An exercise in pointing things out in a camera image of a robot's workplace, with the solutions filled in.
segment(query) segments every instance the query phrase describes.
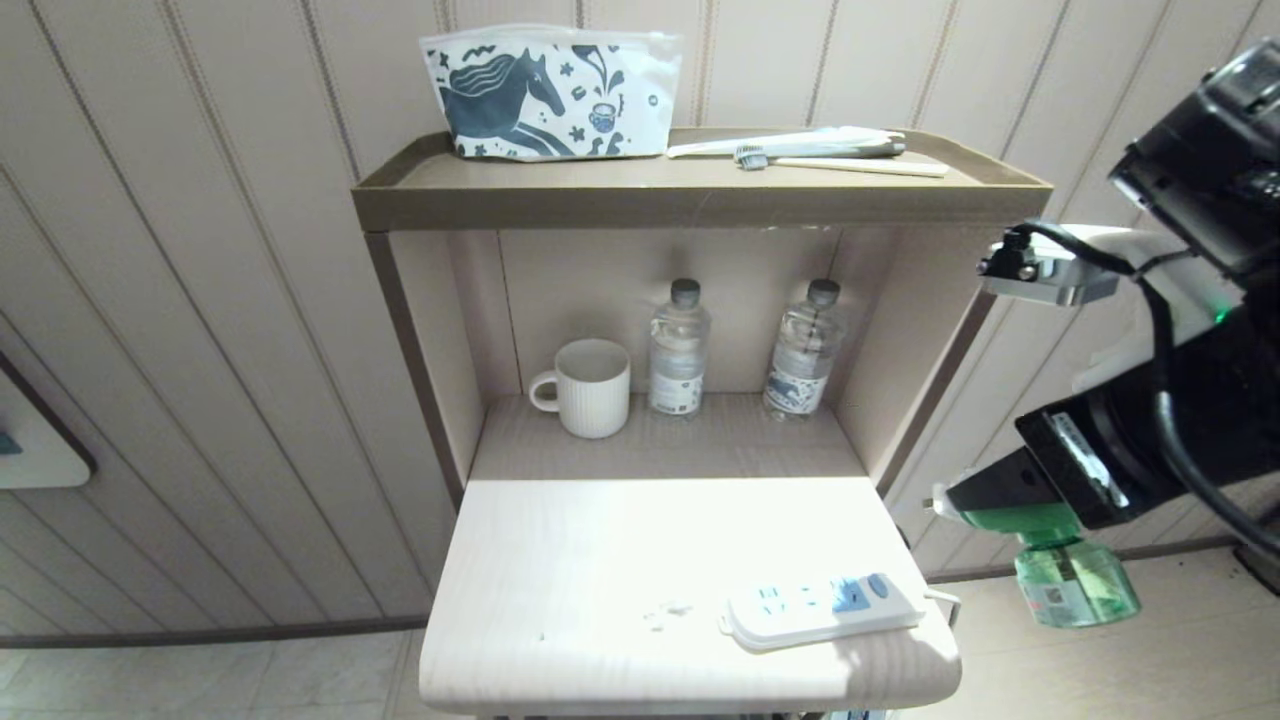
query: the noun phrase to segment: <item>black cable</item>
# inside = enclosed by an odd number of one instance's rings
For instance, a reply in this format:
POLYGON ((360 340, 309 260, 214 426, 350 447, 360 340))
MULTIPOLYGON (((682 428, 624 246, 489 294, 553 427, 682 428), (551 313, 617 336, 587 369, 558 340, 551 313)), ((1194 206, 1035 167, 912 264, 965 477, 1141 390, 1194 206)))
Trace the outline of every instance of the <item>black cable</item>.
MULTIPOLYGON (((1147 301, 1147 309, 1151 313, 1153 342, 1152 379, 1156 389, 1153 413, 1161 455, 1174 470, 1174 475, 1183 483, 1183 487, 1221 518, 1242 542, 1256 547, 1258 552, 1272 560, 1280 560, 1280 538, 1266 532, 1261 524, 1249 518, 1248 514, 1222 495, 1222 491, 1204 475, 1199 465, 1190 456, 1190 452, 1187 451, 1187 446, 1183 445, 1183 438, 1178 432, 1178 419, 1171 392, 1174 378, 1174 320, 1169 311, 1169 301, 1143 277, 1155 265, 1147 263, 1143 265, 1143 272, 1138 273, 1128 260, 1087 245, 1055 223, 1028 220, 1012 229, 1037 232, 1070 250, 1076 258, 1112 273, 1125 275, 1142 288, 1142 296, 1147 301)), ((1158 258, 1156 260, 1165 261, 1184 256, 1187 255, 1175 252, 1164 256, 1164 260, 1158 258)))

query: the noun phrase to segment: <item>baseboard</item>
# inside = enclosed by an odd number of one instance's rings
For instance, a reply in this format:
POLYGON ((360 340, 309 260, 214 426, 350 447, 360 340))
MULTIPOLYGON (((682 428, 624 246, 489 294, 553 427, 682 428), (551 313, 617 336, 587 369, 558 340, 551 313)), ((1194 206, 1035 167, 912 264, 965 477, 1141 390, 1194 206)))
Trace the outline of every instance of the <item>baseboard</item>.
POLYGON ((416 630, 426 626, 426 615, 411 618, 380 618, 376 620, 349 620, 342 623, 315 623, 310 625, 276 625, 271 628, 236 628, 227 630, 201 630, 195 633, 146 633, 136 635, 35 635, 0 637, 0 650, 54 648, 54 647, 151 647, 172 644, 214 644, 261 641, 291 641, 332 635, 364 635, 416 630))
MULTIPOLYGON (((1212 547, 1226 547, 1235 544, 1235 538, 1224 536, 1217 538, 1201 538, 1184 542, 1171 542, 1167 544, 1153 544, 1147 547, 1130 547, 1128 550, 1117 550, 1116 556, 1120 560, 1146 560, 1148 557, 1164 557, 1166 555, 1179 555, 1183 552, 1196 552, 1197 550, 1208 550, 1212 547)), ((1002 565, 1000 568, 978 568, 974 570, 955 570, 950 573, 931 573, 924 577, 929 584, 938 583, 959 583, 963 580, 986 580, 987 578, 1006 578, 1014 574, 1012 565, 1002 565)))

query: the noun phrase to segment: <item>bottle cap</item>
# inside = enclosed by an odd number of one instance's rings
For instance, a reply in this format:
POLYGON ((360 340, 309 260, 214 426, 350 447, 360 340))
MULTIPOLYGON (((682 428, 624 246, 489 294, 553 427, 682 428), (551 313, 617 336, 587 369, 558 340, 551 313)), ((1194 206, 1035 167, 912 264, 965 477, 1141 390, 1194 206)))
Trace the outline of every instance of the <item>bottle cap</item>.
POLYGON ((671 301, 680 307, 692 307, 698 305, 698 299, 703 293, 703 286, 698 281, 680 278, 671 283, 671 301))
POLYGON ((831 307, 837 297, 840 297, 840 283, 828 279, 809 283, 809 302, 818 307, 831 307))

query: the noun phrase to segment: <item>middle shelf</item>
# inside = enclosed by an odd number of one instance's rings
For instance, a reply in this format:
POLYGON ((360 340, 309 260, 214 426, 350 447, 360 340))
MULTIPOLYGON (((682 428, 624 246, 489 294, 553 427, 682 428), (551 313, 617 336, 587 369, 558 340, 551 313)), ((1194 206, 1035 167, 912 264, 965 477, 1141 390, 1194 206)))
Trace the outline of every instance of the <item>middle shelf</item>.
POLYGON ((471 479, 865 477, 831 409, 806 423, 769 418, 760 393, 708 393, 690 421, 649 411, 631 396, 627 424, 604 439, 573 437, 524 396, 485 416, 471 479))

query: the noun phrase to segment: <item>shelf unit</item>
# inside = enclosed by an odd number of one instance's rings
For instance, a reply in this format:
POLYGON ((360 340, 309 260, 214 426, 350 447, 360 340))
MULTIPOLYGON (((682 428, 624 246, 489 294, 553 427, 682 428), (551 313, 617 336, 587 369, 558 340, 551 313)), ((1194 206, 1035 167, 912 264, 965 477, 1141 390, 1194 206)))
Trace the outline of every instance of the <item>shelf unit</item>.
MULTIPOLYGON (((769 131, 675 129, 671 142, 764 132, 769 131)), ((463 160, 452 155, 448 136, 440 133, 415 141, 360 183, 352 191, 355 205, 454 502, 461 502, 468 478, 602 473, 614 478, 865 474, 883 491, 991 306, 989 297, 977 293, 974 261, 998 240, 1002 227, 1036 215, 1052 190, 950 140, 902 132, 910 149, 906 160, 945 163, 951 172, 943 178, 777 167, 748 173, 723 158, 463 160), (454 277, 448 233, 534 228, 563 231, 580 246, 590 243, 582 232, 678 232, 681 242, 695 249, 699 233, 716 232, 712 228, 837 233, 828 274, 846 288, 869 290, 860 295, 846 290, 858 295, 856 337, 837 361, 828 407, 808 424, 771 425, 758 414, 758 396, 713 395, 703 416, 685 428, 663 425, 634 407, 620 436, 590 442, 559 432, 554 416, 540 416, 522 397, 498 397, 486 407, 481 386, 493 383, 477 378, 471 347, 476 333, 506 331, 508 342, 536 333, 520 327, 529 320, 511 296, 508 305, 517 306, 509 328, 467 325, 465 307, 492 299, 476 290, 479 284, 454 277), (870 256, 868 249, 874 249, 870 256)), ((801 251, 799 242, 769 250, 785 254, 792 246, 801 251)), ((717 245, 714 252, 727 263, 735 251, 717 245)), ((708 263, 714 266, 716 260, 708 263)), ((625 286, 626 266, 604 268, 625 286)), ((782 281, 774 283, 783 288, 777 292, 791 293, 797 278, 782 281)), ((526 292, 563 291, 554 277, 530 275, 522 282, 526 292)), ((736 320, 728 325, 718 324, 716 333, 745 332, 736 320)), ((762 342, 753 336, 750 347, 736 347, 724 363, 763 364, 767 357, 759 363, 739 357, 767 352, 762 342)), ((632 378, 643 377, 636 350, 632 361, 632 378)), ((754 365, 732 369, 739 370, 733 383, 721 388, 710 383, 712 389, 758 389, 754 365)))

